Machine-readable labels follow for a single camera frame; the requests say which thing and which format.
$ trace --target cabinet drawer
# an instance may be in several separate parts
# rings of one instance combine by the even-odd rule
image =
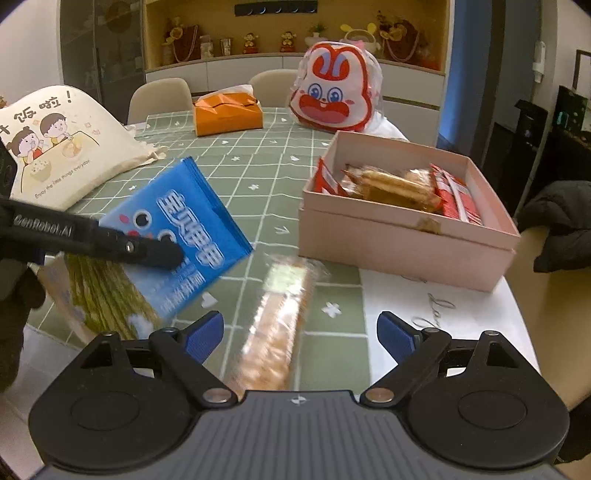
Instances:
[[[243,85],[257,73],[283,68],[281,57],[214,60],[207,62],[207,84],[210,90]]]
[[[297,70],[304,57],[283,57],[283,68]]]
[[[205,63],[181,65],[146,73],[146,82],[169,78],[183,79],[189,85],[191,93],[209,91],[209,88],[207,87],[207,66]]]
[[[445,77],[382,63],[382,95],[441,106]]]
[[[434,147],[439,132],[439,111],[405,103],[384,102],[384,115],[412,143]]]

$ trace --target orange tissue box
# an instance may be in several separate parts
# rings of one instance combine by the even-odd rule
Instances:
[[[198,137],[262,128],[262,110],[251,85],[238,85],[202,96],[194,104]]]

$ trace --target green checkered tablecloth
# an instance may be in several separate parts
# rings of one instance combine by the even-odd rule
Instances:
[[[295,124],[286,109],[264,109],[264,127],[197,138],[189,112],[148,118],[137,135],[169,147],[167,158],[116,176],[70,211],[100,218],[182,158],[192,156],[255,252],[212,285],[175,320],[179,328],[209,310],[225,318],[223,342],[206,366],[225,378],[252,322],[267,273],[267,254],[297,255],[298,207],[306,180],[332,135]],[[359,270],[325,263],[330,278],[320,283],[309,304],[307,323],[295,358],[294,390],[351,389],[370,384],[368,341]],[[80,341],[48,300],[30,318],[32,327],[58,341]]]

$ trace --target blue snack bag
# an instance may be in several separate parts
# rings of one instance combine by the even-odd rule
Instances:
[[[185,258],[174,271],[70,254],[42,268],[39,278],[85,342],[104,330],[147,338],[252,252],[191,157],[122,202],[100,225],[176,242]]]

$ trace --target dining table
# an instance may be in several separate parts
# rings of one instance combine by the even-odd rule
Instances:
[[[151,115],[138,125],[135,138],[168,147],[166,158],[115,176],[69,209],[100,220],[159,174],[193,157],[254,248],[174,319],[182,329],[211,310],[223,314],[223,340],[205,362],[222,380],[232,374],[244,345],[270,262],[298,255],[302,191],[333,137],[300,125],[285,108],[264,108],[263,113],[261,129],[209,137],[196,136],[192,112]],[[504,278],[484,293],[322,263],[292,359],[294,391],[351,390],[358,395],[395,367],[376,332],[385,310],[417,329],[435,326],[459,339],[497,330],[539,370]],[[17,380],[0,395],[0,457],[22,480],[42,467],[27,429],[31,406],[83,347],[51,298],[31,313]]]

